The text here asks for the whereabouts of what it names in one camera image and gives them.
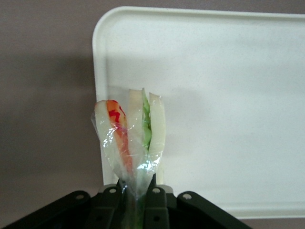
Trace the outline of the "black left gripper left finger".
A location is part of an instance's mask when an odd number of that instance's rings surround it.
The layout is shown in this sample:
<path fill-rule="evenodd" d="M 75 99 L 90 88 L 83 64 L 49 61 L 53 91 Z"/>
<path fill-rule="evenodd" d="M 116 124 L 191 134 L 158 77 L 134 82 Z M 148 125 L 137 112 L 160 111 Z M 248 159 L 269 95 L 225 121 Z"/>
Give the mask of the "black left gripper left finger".
<path fill-rule="evenodd" d="M 91 197 L 74 191 L 5 226 L 6 229 L 118 229 L 121 187 L 103 186 Z"/>

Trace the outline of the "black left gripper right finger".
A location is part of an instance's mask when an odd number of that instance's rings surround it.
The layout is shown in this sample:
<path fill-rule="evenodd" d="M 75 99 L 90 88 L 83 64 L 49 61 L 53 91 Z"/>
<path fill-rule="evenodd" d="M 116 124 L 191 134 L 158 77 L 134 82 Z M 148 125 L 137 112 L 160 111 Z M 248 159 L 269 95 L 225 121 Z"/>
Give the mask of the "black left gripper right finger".
<path fill-rule="evenodd" d="M 195 192 L 177 197 L 161 186 L 147 190 L 144 229 L 249 229 L 250 226 Z"/>

